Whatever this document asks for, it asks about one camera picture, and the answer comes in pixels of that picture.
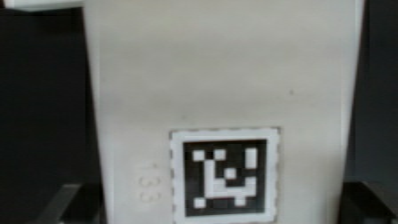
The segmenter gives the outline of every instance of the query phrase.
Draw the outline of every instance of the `white border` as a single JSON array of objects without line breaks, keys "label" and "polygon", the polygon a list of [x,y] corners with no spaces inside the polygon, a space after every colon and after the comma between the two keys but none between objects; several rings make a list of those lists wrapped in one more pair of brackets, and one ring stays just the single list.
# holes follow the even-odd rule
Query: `white border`
[{"label": "white border", "polygon": [[[185,165],[183,165],[183,143],[218,140],[261,140],[266,139],[266,167],[265,167],[265,213],[229,214],[209,216],[185,216]],[[174,172],[174,222],[176,224],[231,224],[231,223],[270,223],[275,221],[277,208],[277,146],[279,146],[279,129],[217,129],[174,131],[170,133],[170,150],[172,161],[170,167]]]}]

